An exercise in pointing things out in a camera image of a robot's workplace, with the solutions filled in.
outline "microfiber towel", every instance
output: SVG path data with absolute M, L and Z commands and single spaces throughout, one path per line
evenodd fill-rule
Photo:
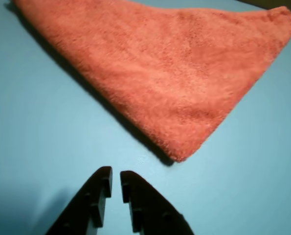
M 291 12 L 14 0 L 35 28 L 171 159 L 191 156 L 291 38 Z

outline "towel fold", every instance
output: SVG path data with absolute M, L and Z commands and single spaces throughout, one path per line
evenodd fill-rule
M 291 12 L 14 0 L 111 104 L 177 162 L 191 156 L 291 38 Z

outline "light blue table surface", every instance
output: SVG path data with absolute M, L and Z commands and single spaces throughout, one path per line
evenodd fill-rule
M 143 0 L 256 10 L 234 0 Z M 291 41 L 201 149 L 167 166 L 63 69 L 0 0 L 0 235 L 43 235 L 86 179 L 113 167 L 99 235 L 132 233 L 133 170 L 197 235 L 291 235 Z

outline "black plastic part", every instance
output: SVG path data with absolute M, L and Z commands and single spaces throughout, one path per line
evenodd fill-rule
M 124 203 L 129 203 L 133 232 L 141 235 L 193 235 L 180 214 L 155 188 L 133 171 L 120 173 Z
M 77 192 L 46 235 L 86 235 L 103 226 L 105 201 L 111 197 L 112 168 L 99 168 Z

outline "folded towel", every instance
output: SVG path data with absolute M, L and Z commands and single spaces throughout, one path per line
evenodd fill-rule
M 14 0 L 36 29 L 177 162 L 192 155 L 291 38 L 291 12 Z

